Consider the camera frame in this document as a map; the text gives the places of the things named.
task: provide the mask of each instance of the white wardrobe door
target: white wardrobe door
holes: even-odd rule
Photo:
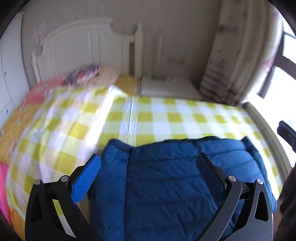
[[[17,107],[29,91],[22,62],[20,30],[22,15],[17,15],[2,36],[2,64],[8,91]]]
[[[1,65],[1,49],[0,49],[0,111],[7,105],[10,101],[9,94],[6,88],[4,74]]]

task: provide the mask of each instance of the white headboard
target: white headboard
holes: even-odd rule
[[[117,35],[111,18],[78,20],[49,34],[40,45],[42,54],[32,53],[32,66],[37,82],[65,76],[88,64],[101,64],[129,74],[130,44],[134,43],[134,75],[142,75],[142,24],[134,35]]]

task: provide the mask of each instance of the folded blue jacket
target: folded blue jacket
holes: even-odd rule
[[[262,179],[276,210],[263,160],[247,137],[166,140],[136,148],[111,140],[88,192],[97,236],[103,241],[195,240],[218,209],[196,167],[200,152],[240,181]],[[242,204],[223,235],[231,233]]]

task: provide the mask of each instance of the curtain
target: curtain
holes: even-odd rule
[[[282,18],[267,0],[222,0],[199,91],[205,101],[237,106],[258,91],[272,67]]]

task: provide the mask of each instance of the gray wall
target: gray wall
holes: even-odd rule
[[[46,35],[73,20],[111,17],[112,28],[130,34],[143,23],[143,74],[153,70],[155,37],[163,32],[160,74],[186,77],[198,84],[210,55],[218,24],[221,0],[31,0],[22,11],[22,56],[30,87],[35,84],[31,66],[34,28],[46,22]],[[168,63],[182,56],[183,65]]]

